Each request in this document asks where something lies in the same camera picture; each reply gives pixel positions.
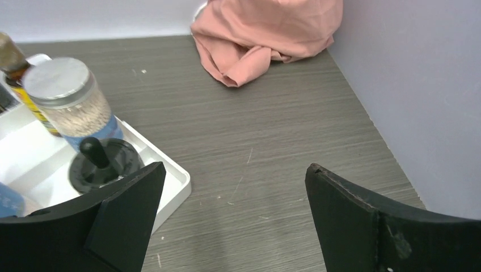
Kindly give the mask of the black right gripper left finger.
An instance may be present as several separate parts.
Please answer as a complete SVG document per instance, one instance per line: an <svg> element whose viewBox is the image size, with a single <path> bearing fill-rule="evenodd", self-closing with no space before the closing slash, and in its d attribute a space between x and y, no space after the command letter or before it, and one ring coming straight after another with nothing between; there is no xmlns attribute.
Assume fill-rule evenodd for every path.
<svg viewBox="0 0 481 272"><path fill-rule="evenodd" d="M2 271L141 271L166 170L131 175L25 217L1 219Z"/></svg>

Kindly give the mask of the silver lid jar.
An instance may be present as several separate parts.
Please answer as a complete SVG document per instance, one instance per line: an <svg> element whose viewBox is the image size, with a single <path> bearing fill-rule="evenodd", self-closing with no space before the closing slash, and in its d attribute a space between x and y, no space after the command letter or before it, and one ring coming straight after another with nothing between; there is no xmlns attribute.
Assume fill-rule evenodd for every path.
<svg viewBox="0 0 481 272"><path fill-rule="evenodd" d="M58 57L30 68L23 77L27 94L76 151L87 137L124 137L111 107L87 65Z"/></svg>

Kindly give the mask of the yellow oil bottle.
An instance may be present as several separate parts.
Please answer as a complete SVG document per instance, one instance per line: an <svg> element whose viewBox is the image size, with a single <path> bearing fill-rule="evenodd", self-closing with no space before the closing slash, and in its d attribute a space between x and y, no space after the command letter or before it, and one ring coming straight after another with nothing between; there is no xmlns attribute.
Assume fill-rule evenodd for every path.
<svg viewBox="0 0 481 272"><path fill-rule="evenodd" d="M23 77L31 67L32 65L27 61L23 52L13 42L11 37L1 32L1 71L5 74L6 84L51 135L61 137L61 134L31 100L23 86Z"/></svg>

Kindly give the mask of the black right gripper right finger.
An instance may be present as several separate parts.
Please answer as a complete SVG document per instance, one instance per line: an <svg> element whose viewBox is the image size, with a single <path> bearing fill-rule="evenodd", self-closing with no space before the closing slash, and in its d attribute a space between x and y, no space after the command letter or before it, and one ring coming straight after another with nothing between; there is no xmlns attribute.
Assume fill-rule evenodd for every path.
<svg viewBox="0 0 481 272"><path fill-rule="evenodd" d="M479 271L480 221L395 201L311 164L305 186L327 271Z"/></svg>

